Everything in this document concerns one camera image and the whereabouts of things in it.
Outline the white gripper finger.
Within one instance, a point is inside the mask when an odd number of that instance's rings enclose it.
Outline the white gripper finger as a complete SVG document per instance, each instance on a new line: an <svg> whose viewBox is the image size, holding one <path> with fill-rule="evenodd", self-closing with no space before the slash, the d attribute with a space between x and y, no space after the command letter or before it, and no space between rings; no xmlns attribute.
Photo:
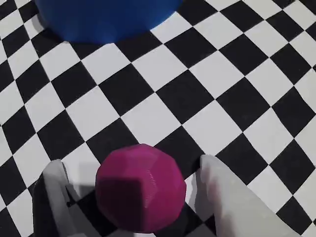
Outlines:
<svg viewBox="0 0 316 237"><path fill-rule="evenodd" d="M42 172L50 209L61 237L84 237L80 233L67 207L69 201L66 186L69 179L61 160L51 161Z"/></svg>
<svg viewBox="0 0 316 237"><path fill-rule="evenodd" d="M200 179L218 237L297 237L221 160L200 157Z"/></svg>

